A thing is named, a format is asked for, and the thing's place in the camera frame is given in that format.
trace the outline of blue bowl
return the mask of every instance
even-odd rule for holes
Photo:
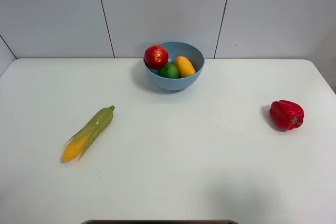
[[[177,56],[186,57],[194,66],[196,73],[192,76],[178,79],[170,79],[158,75],[158,71],[145,65],[150,79],[159,87],[167,90],[182,90],[193,84],[201,74],[204,66],[204,57],[195,47],[182,42],[163,42],[159,44],[168,51],[168,62],[173,63]]]

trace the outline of lime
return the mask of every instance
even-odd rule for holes
[[[158,72],[159,76],[170,78],[170,79],[177,79],[179,75],[179,71],[177,70],[176,66],[170,62],[164,65]]]

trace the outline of mango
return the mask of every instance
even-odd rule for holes
[[[192,76],[194,73],[196,73],[191,62],[184,56],[176,57],[174,60],[174,65],[176,66],[181,78]]]

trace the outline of red tomato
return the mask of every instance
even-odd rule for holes
[[[145,63],[151,69],[159,70],[168,62],[168,52],[159,45],[153,45],[145,51]]]

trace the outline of corn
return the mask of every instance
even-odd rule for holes
[[[66,163],[78,155],[84,155],[97,136],[111,123],[113,119],[114,106],[101,109],[94,117],[67,143],[62,156],[62,162]]]

